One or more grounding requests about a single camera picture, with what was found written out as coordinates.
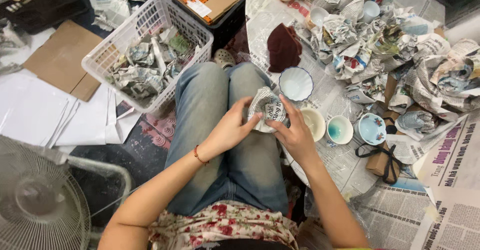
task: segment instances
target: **jeans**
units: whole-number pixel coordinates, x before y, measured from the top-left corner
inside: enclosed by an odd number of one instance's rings
[[[195,64],[177,83],[177,127],[165,168],[202,143],[240,98],[270,86],[252,63],[223,71],[215,63]],[[219,200],[236,200],[261,210],[288,212],[276,139],[252,131],[237,146],[210,160],[171,200],[168,211],[192,216]]]

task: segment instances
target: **person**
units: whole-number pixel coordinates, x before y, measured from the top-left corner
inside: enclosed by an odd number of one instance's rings
[[[195,64],[178,79],[177,126],[165,169],[133,192],[105,228],[98,249],[298,249],[276,138],[303,168],[333,247],[368,247],[328,174],[303,116],[284,96],[291,122],[244,114],[268,77],[252,63]]]

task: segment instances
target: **red beaded bracelet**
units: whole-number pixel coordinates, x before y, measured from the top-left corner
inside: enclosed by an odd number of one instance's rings
[[[195,157],[196,157],[196,158],[197,158],[197,159],[198,159],[198,160],[199,160],[199,161],[200,161],[202,164],[205,164],[205,165],[207,165],[208,163],[210,163],[210,160],[208,160],[208,161],[204,162],[204,161],[202,161],[202,160],[200,159],[200,157],[198,157],[198,153],[197,153],[197,147],[198,147],[198,145],[197,145],[197,146],[195,146],[195,149],[194,149],[194,156],[195,156]]]

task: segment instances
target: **red floral pattern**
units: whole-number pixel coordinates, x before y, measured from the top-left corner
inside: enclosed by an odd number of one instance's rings
[[[259,210],[237,201],[216,202],[194,216],[164,211],[149,227],[154,248],[192,249],[202,243],[233,238],[253,238],[280,242],[298,250],[297,224],[280,212]]]

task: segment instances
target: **maroon cloth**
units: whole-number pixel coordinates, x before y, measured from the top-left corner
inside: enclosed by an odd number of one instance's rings
[[[268,37],[267,48],[270,52],[270,72],[281,73],[285,68],[300,63],[302,45],[297,41],[293,27],[278,25]]]

